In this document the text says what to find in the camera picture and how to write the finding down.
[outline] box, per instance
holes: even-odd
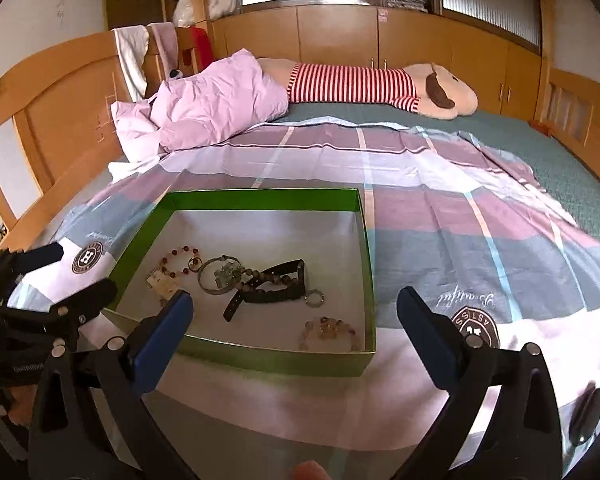
[[[179,277],[195,313],[179,351],[240,368],[305,376],[358,376],[376,350],[371,266],[357,189],[239,189],[167,193],[120,257],[110,278],[116,301],[105,315],[126,332],[160,310],[146,276],[172,249],[187,245],[202,260],[235,256],[245,267],[264,270],[302,258],[307,290],[318,288],[324,304],[303,299],[273,304],[243,303],[231,322],[222,313],[233,292],[204,293],[196,274]],[[184,260],[174,270],[186,265]],[[214,287],[212,269],[202,275]],[[350,322],[364,335],[362,351],[348,338],[311,341],[298,349],[305,322],[321,316]]]

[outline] stuffed dog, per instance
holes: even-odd
[[[449,70],[436,64],[401,69],[258,60],[262,71],[287,90],[289,101],[385,103],[427,117],[450,120],[471,115],[478,97]]]

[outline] plush dog's brown ear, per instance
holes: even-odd
[[[433,72],[427,76],[425,81],[425,90],[427,92],[427,96],[433,101],[433,104],[439,108],[453,108],[456,106],[456,103],[446,96],[446,92],[438,82],[436,69],[433,67],[433,65],[431,65],[431,68],[433,69]]]

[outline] wooden bed rail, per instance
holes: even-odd
[[[600,180],[600,83],[551,69],[543,124]]]
[[[179,68],[198,70],[190,31],[178,28]],[[192,59],[184,65],[183,58]],[[146,95],[165,79],[151,35],[142,66]],[[17,218],[0,186],[3,245],[28,248],[62,208],[122,156],[109,107],[129,101],[113,32],[67,41],[24,59],[0,78],[0,126],[11,121],[40,198]]]

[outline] circular logo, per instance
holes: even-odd
[[[480,336],[491,348],[500,348],[498,327],[493,317],[485,311],[472,306],[465,306],[454,314],[451,321],[460,331],[462,337],[475,334]]]
[[[100,242],[92,242],[82,248],[74,258],[74,264],[71,270],[74,274],[84,274],[88,270],[93,269],[93,266],[98,263],[102,256],[103,247]]]

